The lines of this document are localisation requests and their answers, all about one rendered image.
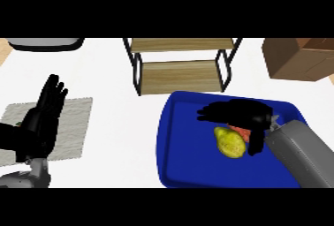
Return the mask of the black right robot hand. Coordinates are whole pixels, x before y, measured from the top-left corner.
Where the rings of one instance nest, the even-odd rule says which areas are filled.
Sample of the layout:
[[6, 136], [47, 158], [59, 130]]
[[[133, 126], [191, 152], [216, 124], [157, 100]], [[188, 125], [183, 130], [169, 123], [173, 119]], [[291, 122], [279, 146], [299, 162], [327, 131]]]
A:
[[248, 154], [254, 156], [263, 149], [265, 131], [270, 129], [273, 108], [248, 99], [211, 102], [197, 111], [198, 121], [229, 124], [250, 130]]

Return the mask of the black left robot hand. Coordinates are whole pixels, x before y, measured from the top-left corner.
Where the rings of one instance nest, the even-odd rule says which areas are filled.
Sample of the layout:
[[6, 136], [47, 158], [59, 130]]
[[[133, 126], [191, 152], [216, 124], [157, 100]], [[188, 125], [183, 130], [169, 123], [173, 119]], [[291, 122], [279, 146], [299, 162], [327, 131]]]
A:
[[28, 110], [21, 126], [0, 123], [0, 149], [16, 153], [16, 162], [46, 158], [53, 150], [67, 94], [59, 76], [52, 74], [41, 88], [37, 105]]

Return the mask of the yellow pear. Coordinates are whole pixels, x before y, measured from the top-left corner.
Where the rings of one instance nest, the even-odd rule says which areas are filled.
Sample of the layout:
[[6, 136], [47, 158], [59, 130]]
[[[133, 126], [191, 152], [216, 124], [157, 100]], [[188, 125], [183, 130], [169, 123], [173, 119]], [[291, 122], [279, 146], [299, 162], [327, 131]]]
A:
[[241, 135], [226, 127], [214, 128], [217, 149], [229, 158], [241, 158], [245, 153], [245, 141]]

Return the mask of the blue plastic tray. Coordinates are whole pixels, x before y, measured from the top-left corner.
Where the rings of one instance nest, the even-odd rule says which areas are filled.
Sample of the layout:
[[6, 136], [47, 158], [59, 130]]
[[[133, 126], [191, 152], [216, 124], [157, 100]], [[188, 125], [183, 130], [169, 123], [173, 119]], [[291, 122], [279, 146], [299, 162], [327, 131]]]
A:
[[229, 100], [219, 94], [170, 95], [157, 134], [161, 183], [169, 187], [296, 188], [299, 183], [270, 149], [238, 159], [219, 152], [217, 124], [200, 121], [197, 111], [211, 102]]

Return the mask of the orange red fruit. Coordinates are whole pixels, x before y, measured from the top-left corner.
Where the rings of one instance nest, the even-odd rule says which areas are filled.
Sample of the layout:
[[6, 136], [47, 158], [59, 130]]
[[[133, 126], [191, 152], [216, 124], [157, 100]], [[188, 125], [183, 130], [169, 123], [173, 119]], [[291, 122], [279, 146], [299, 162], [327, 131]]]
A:
[[228, 139], [236, 142], [244, 141], [245, 143], [248, 143], [250, 137], [251, 137], [251, 131], [232, 125], [229, 125], [228, 128], [231, 129], [231, 132], [228, 134]]

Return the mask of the grey woven placemat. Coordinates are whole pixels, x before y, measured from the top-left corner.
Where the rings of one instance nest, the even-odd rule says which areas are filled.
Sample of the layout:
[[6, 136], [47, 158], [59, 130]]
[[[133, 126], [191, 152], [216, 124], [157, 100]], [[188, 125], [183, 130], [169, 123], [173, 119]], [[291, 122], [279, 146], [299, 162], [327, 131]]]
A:
[[[0, 122], [15, 125], [22, 121], [28, 110], [34, 106], [34, 102], [9, 104]], [[59, 118], [58, 139], [49, 155], [50, 161], [62, 161], [81, 157], [92, 106], [92, 97], [65, 100]]]

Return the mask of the brown cardboard box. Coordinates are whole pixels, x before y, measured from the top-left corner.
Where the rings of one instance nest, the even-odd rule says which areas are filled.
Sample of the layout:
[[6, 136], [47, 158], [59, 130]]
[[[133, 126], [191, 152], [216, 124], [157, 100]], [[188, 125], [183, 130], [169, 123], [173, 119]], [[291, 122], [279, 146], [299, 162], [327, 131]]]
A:
[[334, 38], [266, 38], [262, 53], [272, 79], [318, 81], [334, 74]]

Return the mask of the grey black-rimmed appliance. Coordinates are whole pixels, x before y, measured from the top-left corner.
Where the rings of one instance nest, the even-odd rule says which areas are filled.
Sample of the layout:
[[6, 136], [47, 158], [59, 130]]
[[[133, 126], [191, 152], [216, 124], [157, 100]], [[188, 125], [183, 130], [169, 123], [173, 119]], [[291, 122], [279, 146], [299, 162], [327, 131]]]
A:
[[77, 50], [84, 38], [7, 38], [15, 50], [33, 52], [58, 52]]

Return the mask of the wooden tiered shelf black frame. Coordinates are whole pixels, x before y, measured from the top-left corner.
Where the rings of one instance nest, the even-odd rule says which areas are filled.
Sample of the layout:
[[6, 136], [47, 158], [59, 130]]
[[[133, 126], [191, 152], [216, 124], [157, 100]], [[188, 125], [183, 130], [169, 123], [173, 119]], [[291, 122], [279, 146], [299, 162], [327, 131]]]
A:
[[[137, 95], [170, 94], [174, 91], [223, 92], [232, 78], [231, 63], [241, 41], [241, 38], [124, 38]], [[214, 50], [216, 58], [142, 61], [142, 53], [197, 50]]]

